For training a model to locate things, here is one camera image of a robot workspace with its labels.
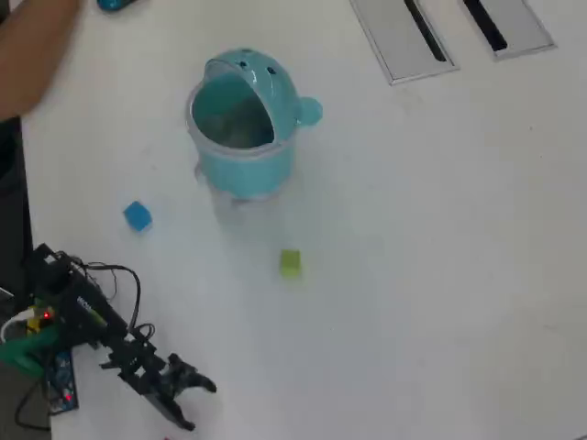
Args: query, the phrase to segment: green cube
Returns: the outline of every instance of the green cube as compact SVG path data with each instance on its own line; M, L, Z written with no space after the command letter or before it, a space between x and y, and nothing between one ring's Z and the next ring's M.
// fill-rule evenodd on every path
M302 274L302 253L299 250L282 250L279 266L284 278L298 278Z

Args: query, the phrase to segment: teal object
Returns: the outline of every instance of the teal object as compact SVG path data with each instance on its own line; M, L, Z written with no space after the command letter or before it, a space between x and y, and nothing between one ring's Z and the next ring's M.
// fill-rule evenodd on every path
M153 223L149 210L138 201L131 203L124 210L128 225L137 232L142 232Z
M283 66L252 49L210 60L187 109L197 169L214 189L238 200L279 191L292 172L297 128L321 118L320 103L299 97Z
M57 342L59 334L55 325L40 333L11 339L0 346L0 361L5 362L29 376L40 378L45 369L33 356L43 349L49 349Z

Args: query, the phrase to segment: teal container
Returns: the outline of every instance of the teal container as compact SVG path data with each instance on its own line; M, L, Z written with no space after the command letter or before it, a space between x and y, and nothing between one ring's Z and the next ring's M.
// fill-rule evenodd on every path
M252 49L223 53L206 64L188 101L197 169L234 199L270 197L292 173L297 128L321 117L320 103L300 98L273 58Z

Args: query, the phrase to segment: blue cube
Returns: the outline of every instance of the blue cube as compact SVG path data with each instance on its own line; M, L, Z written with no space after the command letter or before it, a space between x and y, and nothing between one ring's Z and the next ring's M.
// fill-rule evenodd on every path
M144 231L153 223L149 210L137 201L131 203L124 214L130 227L137 232Z

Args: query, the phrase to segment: small cube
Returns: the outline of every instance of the small cube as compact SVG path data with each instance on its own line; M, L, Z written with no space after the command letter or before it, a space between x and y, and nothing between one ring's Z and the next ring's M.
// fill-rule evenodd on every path
M302 253L295 249L282 250L280 271L284 278L298 278L302 274Z
M140 202L131 203L124 211L128 224L137 232L144 231L153 223L149 210Z

